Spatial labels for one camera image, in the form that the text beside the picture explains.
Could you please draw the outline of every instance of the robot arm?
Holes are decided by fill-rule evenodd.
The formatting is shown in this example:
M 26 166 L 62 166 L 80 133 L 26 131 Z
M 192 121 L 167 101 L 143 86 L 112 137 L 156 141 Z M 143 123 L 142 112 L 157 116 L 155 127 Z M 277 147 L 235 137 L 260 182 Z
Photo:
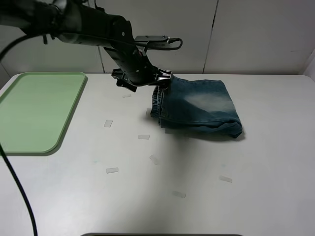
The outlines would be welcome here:
M 35 0 L 0 0 L 0 25 L 21 28 L 26 34 L 43 33 L 62 42 L 101 46 L 120 69 L 112 76 L 117 86 L 133 92 L 144 85 L 167 86 L 171 71 L 153 66 L 147 49 L 177 50 L 179 38 L 132 35 L 129 21 L 110 15 L 100 7 L 84 6 L 82 0 L 55 0 L 46 4 Z

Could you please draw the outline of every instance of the black cable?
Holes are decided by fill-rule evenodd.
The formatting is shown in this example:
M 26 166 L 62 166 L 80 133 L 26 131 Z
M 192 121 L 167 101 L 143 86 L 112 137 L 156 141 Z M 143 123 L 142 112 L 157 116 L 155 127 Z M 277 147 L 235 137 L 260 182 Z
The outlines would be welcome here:
M 35 222 L 35 217 L 34 217 L 34 214 L 33 214 L 32 208 L 31 208 L 31 205 L 30 205 L 30 203 L 29 203 L 29 200 L 28 200 L 28 198 L 27 198 L 27 196 L 26 196 L 26 194 L 25 194 L 25 192 L 24 192 L 24 189 L 23 189 L 23 187 L 22 187 L 22 185 L 21 185 L 21 183 L 20 183 L 20 181 L 19 181 L 17 175 L 15 174 L 15 171 L 14 171 L 13 167 L 11 166 L 11 163 L 9 162 L 9 159 L 7 158 L 7 156 L 6 156 L 5 152 L 4 152 L 4 150 L 3 150 L 2 146 L 1 146 L 1 144 L 0 144 L 0 154 L 1 154 L 2 158 L 4 159 L 4 162 L 5 162 L 6 165 L 8 166 L 8 168 L 9 168 L 9 170 L 10 170 L 10 172 L 11 172 L 11 175 L 12 175 L 13 178 L 14 178 L 15 183 L 16 183 L 16 185 L 18 186 L 18 188 L 19 188 L 19 190 L 20 190 L 20 192 L 21 192 L 21 194 L 22 194 L 23 200 L 24 200 L 24 202 L 25 202 L 25 204 L 26 204 L 26 207 L 27 207 L 27 209 L 28 209 L 28 212 L 29 212 L 29 215 L 30 215 L 30 218 L 31 218 L 31 225 L 33 226 L 33 233 L 34 233 L 34 236 L 38 236 L 38 234 L 37 234 L 36 222 Z
M 8 46 L 6 46 L 0 53 L 0 62 L 2 61 L 2 59 L 4 58 L 4 56 L 7 54 L 8 51 L 10 51 L 10 49 L 12 49 L 14 46 L 16 46 L 17 44 L 30 39 L 30 38 L 35 38 L 38 36 L 42 36 L 44 35 L 44 33 L 38 33 L 38 34 L 30 34 L 30 35 L 24 35 L 20 38 L 15 39 L 13 42 L 11 42 Z
M 62 31 L 58 31 L 58 33 L 59 34 L 62 34 L 62 33 L 73 33 L 73 34 L 77 34 L 77 35 L 81 35 L 81 36 L 85 36 L 85 37 L 100 38 L 100 39 L 104 39 L 104 40 L 108 40 L 108 41 L 112 41 L 112 42 L 124 43 L 124 44 L 128 44 L 128 45 L 134 45 L 134 46 L 139 46 L 139 47 L 144 47 L 144 48 L 154 49 L 154 50 L 160 50 L 160 51 L 174 51 L 174 50 L 178 50 L 183 45 L 183 40 L 181 38 L 173 38 L 172 39 L 172 43 L 173 42 L 177 42 L 177 41 L 180 42 L 180 45 L 175 47 L 175 48 L 160 48 L 160 47 L 150 46 L 150 45 L 147 45 L 147 44 L 144 44 L 144 43 L 121 41 L 121 40 L 114 39 L 114 38 L 99 37 L 99 36 L 95 36 L 95 35 L 91 35 L 91 34 L 85 34 L 85 33 L 80 33 L 80 32 L 70 31 L 70 30 L 62 30 Z
M 94 0 L 94 6 L 95 6 L 95 9 L 96 9 L 96 10 L 99 10 L 99 11 L 105 12 L 105 9 L 104 9 L 104 8 L 97 6 L 97 4 L 96 4 L 96 0 Z
M 98 37 L 98 36 L 94 36 L 91 34 L 84 34 L 84 33 L 79 33 L 76 31 L 60 31 L 58 33 L 74 33 L 74 34 L 78 34 L 81 36 L 87 36 L 87 37 L 94 37 L 94 38 L 100 38 L 100 39 L 104 39 L 104 40 L 108 40 L 108 41 L 112 41 L 112 42 L 117 42 L 117 43 L 124 43 L 124 44 L 128 44 L 128 45 L 135 45 L 135 46 L 139 46 L 139 47 L 144 47 L 144 48 L 148 48 L 148 49 L 154 49 L 154 50 L 160 50 L 160 51 L 173 51 L 173 50 L 178 50 L 182 47 L 183 45 L 183 41 L 181 38 L 175 38 L 172 39 L 172 42 L 176 42 L 176 41 L 180 41 L 180 45 L 178 47 L 175 48 L 160 48 L 160 47 L 155 47 L 155 46 L 150 46 L 147 44 L 143 44 L 143 43 L 137 43 L 137 42 L 126 42 L 126 41 L 121 41 L 121 40 L 117 40 L 117 39 L 113 39 L 113 38 L 104 38 L 104 37 Z M 0 53 L 0 62 L 2 61 L 2 59 L 4 58 L 4 56 L 7 54 L 7 52 L 12 49 L 14 46 L 16 46 L 17 44 L 30 39 L 30 38 L 35 38 L 38 36 L 43 36 L 46 35 L 45 33 L 38 33 L 38 34 L 30 34 L 30 35 L 24 35 L 20 38 L 15 39 L 13 42 L 11 42 L 8 46 L 6 46 Z

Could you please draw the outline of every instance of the white table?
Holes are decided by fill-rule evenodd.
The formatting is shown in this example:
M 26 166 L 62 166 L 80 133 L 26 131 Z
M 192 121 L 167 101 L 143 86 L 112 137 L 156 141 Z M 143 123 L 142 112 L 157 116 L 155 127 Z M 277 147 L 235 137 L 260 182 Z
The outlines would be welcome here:
M 178 75 L 225 83 L 245 138 L 224 141 L 165 134 L 146 117 L 153 87 L 132 93 L 116 87 L 110 75 L 87 76 L 61 148 L 50 156 L 9 157 L 40 236 L 315 235 L 315 83 L 310 78 Z M 107 119 L 113 120 L 111 128 L 103 127 Z M 139 134 L 150 139 L 139 140 Z M 162 165 L 152 163 L 152 154 Z M 106 174 L 112 167 L 119 172 Z M 0 188 L 0 235 L 31 236 L 26 207 L 2 159 Z M 173 196 L 173 190 L 186 198 Z

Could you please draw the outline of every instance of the blue denim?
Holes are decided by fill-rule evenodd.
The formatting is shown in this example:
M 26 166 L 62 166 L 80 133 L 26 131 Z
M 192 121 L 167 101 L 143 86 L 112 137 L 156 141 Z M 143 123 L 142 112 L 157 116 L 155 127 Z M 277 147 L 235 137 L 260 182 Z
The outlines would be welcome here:
M 162 128 L 220 133 L 237 138 L 242 124 L 222 81 L 173 77 L 166 89 L 156 86 L 151 117 Z

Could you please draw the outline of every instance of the plastic tray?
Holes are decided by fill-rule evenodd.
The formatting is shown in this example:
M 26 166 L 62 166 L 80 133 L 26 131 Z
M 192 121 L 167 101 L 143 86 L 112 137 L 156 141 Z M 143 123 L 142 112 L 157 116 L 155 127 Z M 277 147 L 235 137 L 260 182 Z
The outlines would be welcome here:
M 87 78 L 82 72 L 27 72 L 0 97 L 0 142 L 8 154 L 43 154 L 63 136 Z

